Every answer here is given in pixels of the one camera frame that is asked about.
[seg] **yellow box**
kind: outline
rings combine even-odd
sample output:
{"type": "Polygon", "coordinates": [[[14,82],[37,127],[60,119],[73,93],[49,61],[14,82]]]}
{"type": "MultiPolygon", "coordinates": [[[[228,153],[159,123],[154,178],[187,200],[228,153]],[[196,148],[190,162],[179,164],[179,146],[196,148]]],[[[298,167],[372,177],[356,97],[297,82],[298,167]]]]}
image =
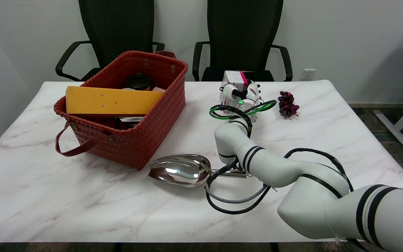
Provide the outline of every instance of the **yellow box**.
{"type": "Polygon", "coordinates": [[[143,116],[163,95],[161,92],[69,86],[66,113],[96,116],[143,116]]]}

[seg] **metal scoop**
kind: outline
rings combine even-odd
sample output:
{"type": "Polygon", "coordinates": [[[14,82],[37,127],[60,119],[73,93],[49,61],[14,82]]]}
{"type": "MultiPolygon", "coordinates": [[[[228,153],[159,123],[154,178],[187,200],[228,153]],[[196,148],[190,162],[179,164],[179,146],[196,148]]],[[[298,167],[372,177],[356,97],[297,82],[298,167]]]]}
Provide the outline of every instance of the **metal scoop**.
{"type": "MultiPolygon", "coordinates": [[[[169,184],[195,188],[205,185],[210,173],[211,163],[206,157],[182,154],[157,159],[150,169],[149,176],[169,184]]],[[[223,176],[245,178],[246,174],[232,170],[223,176]]]]}

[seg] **grape cluster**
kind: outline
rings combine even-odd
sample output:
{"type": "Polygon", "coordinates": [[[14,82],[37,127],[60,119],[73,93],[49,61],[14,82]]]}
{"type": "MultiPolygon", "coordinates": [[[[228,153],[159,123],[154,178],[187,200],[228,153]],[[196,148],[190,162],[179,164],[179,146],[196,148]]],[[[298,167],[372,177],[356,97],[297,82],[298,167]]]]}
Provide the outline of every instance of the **grape cluster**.
{"type": "Polygon", "coordinates": [[[280,101],[280,113],[283,117],[289,118],[292,115],[296,115],[296,112],[299,109],[298,105],[294,105],[293,101],[295,100],[293,98],[293,94],[289,92],[280,92],[280,97],[278,97],[278,101],[280,101]]]}

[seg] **chair armrest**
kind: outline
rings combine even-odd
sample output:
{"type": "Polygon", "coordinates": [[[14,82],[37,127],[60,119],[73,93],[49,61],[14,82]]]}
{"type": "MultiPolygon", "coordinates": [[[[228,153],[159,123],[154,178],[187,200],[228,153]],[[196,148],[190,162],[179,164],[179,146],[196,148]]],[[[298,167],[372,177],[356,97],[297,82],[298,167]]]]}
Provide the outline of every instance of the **chair armrest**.
{"type": "Polygon", "coordinates": [[[286,71],[285,81],[291,81],[293,79],[293,72],[291,70],[290,55],[288,54],[287,48],[285,48],[284,46],[279,46],[279,45],[271,45],[271,47],[278,48],[281,51],[281,55],[283,56],[283,61],[284,61],[284,68],[286,71]]]}
{"type": "Polygon", "coordinates": [[[159,42],[152,42],[152,45],[156,45],[155,51],[164,51],[164,47],[166,46],[165,44],[159,42]]]}
{"type": "Polygon", "coordinates": [[[70,80],[73,81],[80,81],[79,78],[76,78],[72,75],[68,75],[66,73],[63,73],[63,66],[64,64],[67,62],[67,60],[69,59],[69,57],[71,56],[71,54],[74,52],[74,50],[80,45],[80,44],[90,44],[90,41],[76,41],[74,43],[72,43],[68,49],[66,49],[66,51],[64,52],[64,54],[61,56],[59,63],[57,63],[56,65],[56,73],[58,76],[61,77],[65,77],[68,78],[70,80]]]}
{"type": "Polygon", "coordinates": [[[200,67],[200,57],[202,56],[203,45],[209,44],[209,41],[197,42],[194,48],[194,58],[192,60],[192,75],[195,81],[200,81],[200,76],[198,75],[198,68],[200,67]]]}

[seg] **red woven basket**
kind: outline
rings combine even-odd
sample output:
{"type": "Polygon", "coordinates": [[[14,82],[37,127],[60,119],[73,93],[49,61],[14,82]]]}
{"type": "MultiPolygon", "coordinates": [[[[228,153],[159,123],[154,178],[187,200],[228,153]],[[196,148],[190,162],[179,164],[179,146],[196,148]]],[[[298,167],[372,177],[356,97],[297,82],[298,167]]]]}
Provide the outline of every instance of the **red woven basket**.
{"type": "Polygon", "coordinates": [[[54,105],[57,115],[66,119],[64,129],[56,137],[56,150],[64,156],[88,152],[102,158],[142,169],[161,145],[181,114],[184,99],[184,75],[188,66],[183,61],[141,51],[122,53],[102,71],[82,84],[94,88],[120,88],[128,76],[142,73],[156,87],[165,89],[163,96],[134,128],[120,130],[66,113],[66,99],[54,105]],[[59,138],[71,126],[80,146],[61,152],[59,138]]]}

